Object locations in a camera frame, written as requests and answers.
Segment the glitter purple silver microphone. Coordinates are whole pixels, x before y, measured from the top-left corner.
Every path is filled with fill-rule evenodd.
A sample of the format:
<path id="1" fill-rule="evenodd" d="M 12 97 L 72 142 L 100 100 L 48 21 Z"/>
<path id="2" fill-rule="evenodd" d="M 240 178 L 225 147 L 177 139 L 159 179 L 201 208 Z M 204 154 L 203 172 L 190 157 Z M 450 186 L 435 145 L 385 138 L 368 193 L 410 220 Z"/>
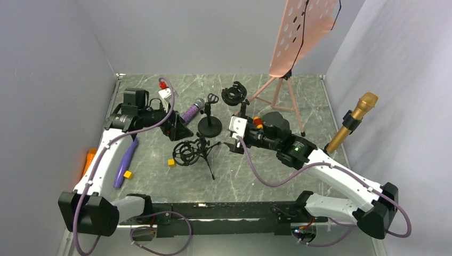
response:
<path id="1" fill-rule="evenodd" d="M 182 115 L 182 124 L 184 126 L 188 125 L 196 115 L 204 109 L 205 100 L 203 98 L 197 98 L 194 103 L 185 111 Z"/>

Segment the black tripod mic stand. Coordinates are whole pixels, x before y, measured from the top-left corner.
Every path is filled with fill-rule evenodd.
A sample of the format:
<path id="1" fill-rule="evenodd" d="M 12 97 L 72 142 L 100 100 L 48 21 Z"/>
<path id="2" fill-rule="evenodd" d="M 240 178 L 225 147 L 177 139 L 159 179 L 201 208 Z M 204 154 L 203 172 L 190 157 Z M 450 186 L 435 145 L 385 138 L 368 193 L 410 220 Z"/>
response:
<path id="1" fill-rule="evenodd" d="M 218 141 L 211 145 L 211 142 L 207 140 L 204 135 L 197 132 L 196 136 L 196 140 L 179 142 L 173 148 L 173 160 L 177 165 L 191 166 L 202 158 L 207 163 L 212 179 L 215 180 L 215 176 L 208 160 L 208 155 L 215 146 L 219 146 L 222 142 Z"/>

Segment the black round base mic stand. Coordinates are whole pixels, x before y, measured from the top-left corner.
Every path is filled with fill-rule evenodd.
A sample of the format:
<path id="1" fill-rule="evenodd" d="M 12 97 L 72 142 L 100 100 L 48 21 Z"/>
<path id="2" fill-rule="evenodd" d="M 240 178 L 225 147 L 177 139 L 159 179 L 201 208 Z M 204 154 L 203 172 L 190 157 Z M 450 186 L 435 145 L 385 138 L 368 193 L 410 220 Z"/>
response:
<path id="1" fill-rule="evenodd" d="M 204 109 L 200 111 L 201 114 L 205 114 L 198 123 L 198 132 L 206 138 L 217 137 L 222 131 L 221 121 L 212 116 L 211 105 L 218 103 L 219 97 L 213 93 L 207 96 L 207 102 L 205 103 Z"/>

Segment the black shock mount desk stand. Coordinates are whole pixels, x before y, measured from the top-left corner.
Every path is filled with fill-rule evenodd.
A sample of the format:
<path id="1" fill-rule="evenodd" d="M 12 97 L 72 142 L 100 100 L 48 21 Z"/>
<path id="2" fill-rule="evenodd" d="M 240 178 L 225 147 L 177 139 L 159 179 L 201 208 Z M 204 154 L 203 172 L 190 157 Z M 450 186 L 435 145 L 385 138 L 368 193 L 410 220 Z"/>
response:
<path id="1" fill-rule="evenodd" d="M 240 105 L 240 110 L 235 116 L 244 118 L 248 122 L 251 122 L 251 118 L 246 115 L 246 108 L 250 102 L 246 99 L 247 89 L 239 81 L 234 81 L 232 86 L 224 88 L 221 92 L 221 98 L 228 106 Z"/>

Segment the orange microphone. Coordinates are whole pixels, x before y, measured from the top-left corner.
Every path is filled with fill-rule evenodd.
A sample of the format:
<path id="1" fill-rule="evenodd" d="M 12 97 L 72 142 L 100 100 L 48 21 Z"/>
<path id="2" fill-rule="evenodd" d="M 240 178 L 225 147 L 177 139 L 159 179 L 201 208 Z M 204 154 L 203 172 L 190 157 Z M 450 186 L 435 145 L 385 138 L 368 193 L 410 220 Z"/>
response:
<path id="1" fill-rule="evenodd" d="M 88 153 L 86 154 L 86 162 L 85 162 L 85 166 L 84 166 L 84 170 L 82 173 L 82 177 L 86 174 L 88 168 L 90 167 L 95 155 L 96 155 L 97 149 L 96 148 L 91 148 Z"/>

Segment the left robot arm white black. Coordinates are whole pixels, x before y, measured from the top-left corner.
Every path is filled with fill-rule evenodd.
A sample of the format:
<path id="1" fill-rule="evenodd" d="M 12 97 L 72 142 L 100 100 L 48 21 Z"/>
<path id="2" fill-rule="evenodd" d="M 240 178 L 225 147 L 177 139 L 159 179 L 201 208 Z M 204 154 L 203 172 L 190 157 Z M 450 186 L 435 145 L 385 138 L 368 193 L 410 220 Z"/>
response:
<path id="1" fill-rule="evenodd" d="M 138 144 L 137 133 L 158 127 L 171 141 L 193 135 L 173 110 L 174 90 L 168 87 L 158 94 L 159 109 L 153 109 L 147 90 L 126 89 L 123 101 L 107 117 L 90 166 L 73 191 L 63 192 L 58 199 L 70 232 L 111 236 L 121 222 L 135 219 L 145 224 L 152 219 L 154 208 L 149 195 L 128 194 L 116 201 L 109 195 L 117 187 L 119 171 L 125 170 L 125 163 L 131 161 L 132 147 Z"/>

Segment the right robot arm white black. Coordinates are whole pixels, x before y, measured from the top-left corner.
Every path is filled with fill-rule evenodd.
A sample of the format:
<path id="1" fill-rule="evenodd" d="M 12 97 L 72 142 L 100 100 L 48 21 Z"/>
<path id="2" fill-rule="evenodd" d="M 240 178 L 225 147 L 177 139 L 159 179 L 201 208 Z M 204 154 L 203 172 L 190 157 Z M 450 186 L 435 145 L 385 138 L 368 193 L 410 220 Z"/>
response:
<path id="1" fill-rule="evenodd" d="M 262 122 L 250 117 L 231 116 L 229 123 L 231 152 L 251 157 L 248 149 L 258 147 L 276 152 L 284 165 L 296 169 L 289 178 L 279 183 L 266 182 L 269 187 L 279 187 L 300 173 L 317 177 L 345 198 L 322 196 L 312 191 L 300 194 L 294 207 L 299 221 L 311 217 L 328 217 L 353 223 L 375 239 L 384 239 L 398 211 L 398 188 L 388 182 L 384 185 L 364 178 L 332 159 L 309 140 L 292 133 L 289 121 L 277 111 L 267 113 Z"/>

